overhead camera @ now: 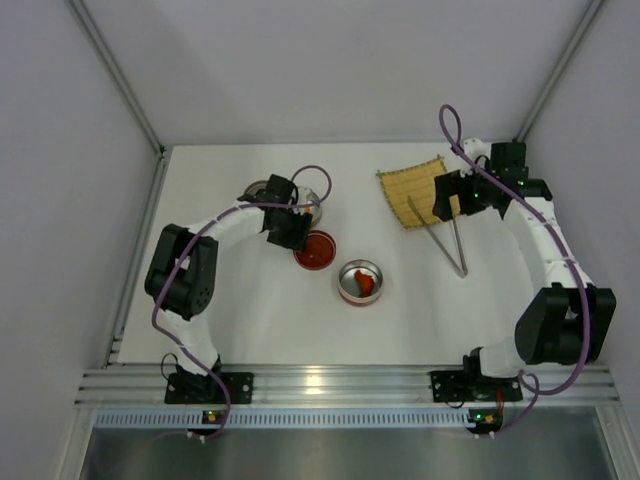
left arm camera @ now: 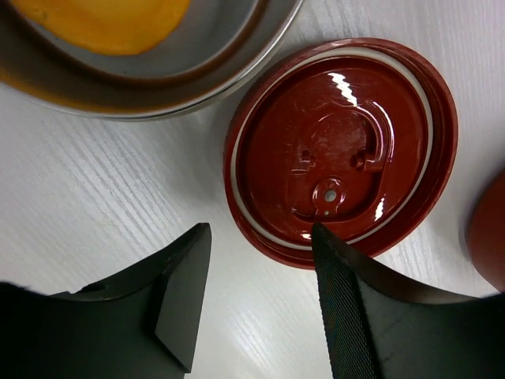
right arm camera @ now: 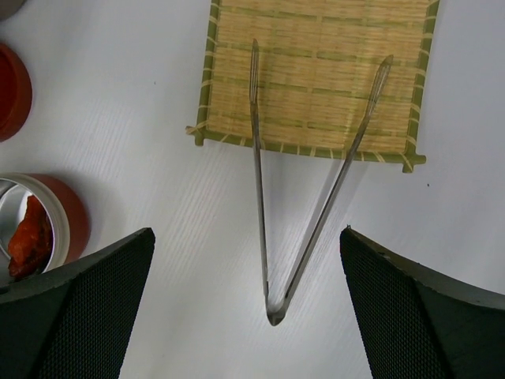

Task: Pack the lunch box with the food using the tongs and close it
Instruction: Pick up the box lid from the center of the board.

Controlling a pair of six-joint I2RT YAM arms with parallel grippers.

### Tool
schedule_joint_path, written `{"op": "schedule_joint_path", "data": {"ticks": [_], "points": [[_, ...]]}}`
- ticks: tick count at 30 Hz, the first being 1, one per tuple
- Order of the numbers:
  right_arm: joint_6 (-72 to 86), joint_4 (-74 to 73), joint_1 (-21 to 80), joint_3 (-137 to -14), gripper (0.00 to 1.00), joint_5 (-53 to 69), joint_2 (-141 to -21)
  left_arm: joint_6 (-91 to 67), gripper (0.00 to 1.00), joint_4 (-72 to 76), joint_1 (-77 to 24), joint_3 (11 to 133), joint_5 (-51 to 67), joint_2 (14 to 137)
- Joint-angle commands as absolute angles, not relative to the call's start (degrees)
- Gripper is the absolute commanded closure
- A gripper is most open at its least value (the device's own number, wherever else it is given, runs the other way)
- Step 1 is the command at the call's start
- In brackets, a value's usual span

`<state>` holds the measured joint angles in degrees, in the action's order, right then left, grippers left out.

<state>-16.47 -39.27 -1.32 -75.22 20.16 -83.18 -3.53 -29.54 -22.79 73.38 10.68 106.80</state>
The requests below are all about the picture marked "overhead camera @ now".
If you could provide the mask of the red round lid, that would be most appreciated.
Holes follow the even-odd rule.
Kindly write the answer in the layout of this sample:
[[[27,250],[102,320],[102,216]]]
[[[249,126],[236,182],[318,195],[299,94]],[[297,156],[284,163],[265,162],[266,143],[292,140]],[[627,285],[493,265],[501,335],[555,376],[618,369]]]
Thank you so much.
[[[295,251],[295,261],[304,269],[317,271],[328,267],[335,259],[337,245],[333,237],[321,230],[311,230],[302,251]]]

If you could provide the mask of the steel serving tongs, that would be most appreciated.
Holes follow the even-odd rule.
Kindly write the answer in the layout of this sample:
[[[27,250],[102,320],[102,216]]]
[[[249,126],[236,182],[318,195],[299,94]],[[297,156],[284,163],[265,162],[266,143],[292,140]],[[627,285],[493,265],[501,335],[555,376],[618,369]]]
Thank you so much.
[[[433,242],[439,248],[439,250],[444,255],[445,259],[447,260],[447,262],[449,263],[451,268],[456,273],[456,275],[459,278],[462,278],[462,279],[466,278],[468,276],[469,270],[468,270],[468,266],[467,266],[467,262],[466,262],[466,257],[465,257],[463,244],[462,244],[462,241],[461,241],[460,231],[459,231],[459,228],[458,228],[458,223],[457,223],[456,217],[455,216],[452,217],[451,223],[452,223],[453,235],[454,235],[454,239],[455,239],[455,247],[456,247],[457,257],[458,257],[457,260],[455,260],[453,258],[451,253],[447,250],[447,248],[444,246],[444,244],[441,242],[441,240],[435,234],[435,232],[433,231],[432,227],[426,222],[426,220],[424,219],[424,217],[420,213],[419,209],[417,208],[417,206],[416,206],[416,204],[415,204],[415,202],[414,202],[414,200],[413,200],[413,198],[411,196],[407,197],[407,203],[408,203],[409,208],[411,209],[412,213],[414,214],[414,216],[419,220],[422,228],[428,233],[430,238],[433,240]]]

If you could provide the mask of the red chicken drumstick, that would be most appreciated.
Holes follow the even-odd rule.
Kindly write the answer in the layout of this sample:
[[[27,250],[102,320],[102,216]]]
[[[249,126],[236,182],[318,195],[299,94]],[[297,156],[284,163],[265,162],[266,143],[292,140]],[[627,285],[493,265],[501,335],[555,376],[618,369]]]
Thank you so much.
[[[363,273],[361,270],[356,270],[354,273],[354,279],[359,289],[359,297],[367,298],[372,295],[375,288],[375,279],[372,275]]]

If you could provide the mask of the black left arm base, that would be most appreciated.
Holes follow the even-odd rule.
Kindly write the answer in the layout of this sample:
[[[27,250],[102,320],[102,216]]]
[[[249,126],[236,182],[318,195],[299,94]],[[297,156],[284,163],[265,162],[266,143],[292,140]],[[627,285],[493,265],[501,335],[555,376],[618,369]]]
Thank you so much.
[[[252,403],[252,372],[222,372],[219,378],[228,391],[231,404]],[[164,402],[169,405],[224,404],[226,397],[211,376],[180,370],[169,375]]]

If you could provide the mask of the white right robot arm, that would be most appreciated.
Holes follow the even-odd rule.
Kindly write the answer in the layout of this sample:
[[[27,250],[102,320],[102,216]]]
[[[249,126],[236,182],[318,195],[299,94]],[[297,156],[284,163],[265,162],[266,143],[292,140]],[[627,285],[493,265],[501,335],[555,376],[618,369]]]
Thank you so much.
[[[498,212],[520,249],[534,297],[506,339],[472,351],[486,378],[511,378],[531,365],[590,364],[599,359],[613,318],[614,292],[598,287],[571,252],[559,225],[553,195],[529,175],[526,145],[476,138],[452,149],[471,160],[466,168],[435,178],[433,214]]]

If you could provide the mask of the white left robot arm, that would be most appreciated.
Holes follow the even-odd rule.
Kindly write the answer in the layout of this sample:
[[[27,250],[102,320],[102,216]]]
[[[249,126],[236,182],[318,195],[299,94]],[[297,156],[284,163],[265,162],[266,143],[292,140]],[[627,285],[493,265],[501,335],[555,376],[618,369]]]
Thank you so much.
[[[213,298],[219,258],[263,233],[271,244],[302,250],[322,203],[310,188],[273,174],[265,187],[241,195],[209,220],[162,229],[144,290],[154,302],[151,325],[174,343],[182,370],[207,376],[219,360],[203,317]]]

